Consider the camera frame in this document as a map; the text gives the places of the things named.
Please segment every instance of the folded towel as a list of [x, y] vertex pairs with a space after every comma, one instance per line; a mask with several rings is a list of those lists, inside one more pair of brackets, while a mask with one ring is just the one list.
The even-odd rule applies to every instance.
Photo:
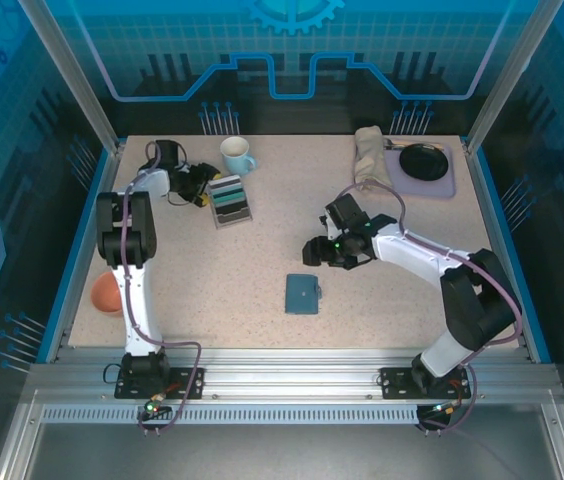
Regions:
[[355, 183], [375, 180], [390, 187], [391, 179], [384, 159], [384, 139], [380, 127], [364, 127], [355, 132], [357, 158], [353, 178]]

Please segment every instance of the orange bowl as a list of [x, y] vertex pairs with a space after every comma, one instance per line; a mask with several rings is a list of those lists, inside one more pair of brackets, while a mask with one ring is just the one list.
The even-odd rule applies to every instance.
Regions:
[[112, 317], [122, 314], [122, 297], [113, 272], [100, 275], [91, 287], [91, 303], [100, 312]]

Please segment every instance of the white mug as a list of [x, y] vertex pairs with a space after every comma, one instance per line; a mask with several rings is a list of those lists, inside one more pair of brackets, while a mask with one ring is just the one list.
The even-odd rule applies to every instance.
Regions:
[[246, 175], [252, 172], [258, 162], [249, 155], [249, 142], [242, 137], [229, 137], [220, 145], [226, 168], [233, 175]]

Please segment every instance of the mug handle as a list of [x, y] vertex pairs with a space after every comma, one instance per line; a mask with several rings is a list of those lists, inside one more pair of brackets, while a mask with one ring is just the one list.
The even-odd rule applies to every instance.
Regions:
[[249, 171], [255, 170], [258, 166], [258, 162], [255, 160], [255, 158], [253, 158], [251, 155], [247, 155], [246, 159], [251, 162], [251, 168], [249, 168]]

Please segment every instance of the beige table surface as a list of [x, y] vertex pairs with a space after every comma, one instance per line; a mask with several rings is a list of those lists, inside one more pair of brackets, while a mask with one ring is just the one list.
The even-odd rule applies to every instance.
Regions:
[[[145, 163], [145, 144], [154, 138], [129, 137], [116, 187], [126, 185]], [[219, 153], [225, 137], [172, 138], [193, 163], [205, 161], [225, 171]], [[325, 234], [318, 220], [324, 207], [352, 181], [353, 137], [246, 138], [259, 162], [244, 177], [252, 222], [216, 230], [208, 207], [175, 207], [166, 199], [152, 205], [158, 250], [150, 280], [165, 339], [224, 348], [400, 348], [435, 340], [445, 325], [442, 297], [420, 278], [380, 261], [349, 272], [302, 264], [305, 242]], [[489, 247], [459, 138], [413, 140], [423, 138], [451, 146], [456, 195], [446, 200], [405, 196], [407, 227], [466, 251]], [[354, 196], [370, 216], [399, 215], [398, 203], [387, 194]], [[89, 298], [106, 268], [95, 252], [70, 345], [124, 345], [123, 319], [97, 312]], [[284, 313], [289, 273], [318, 276], [323, 292], [318, 315]]]

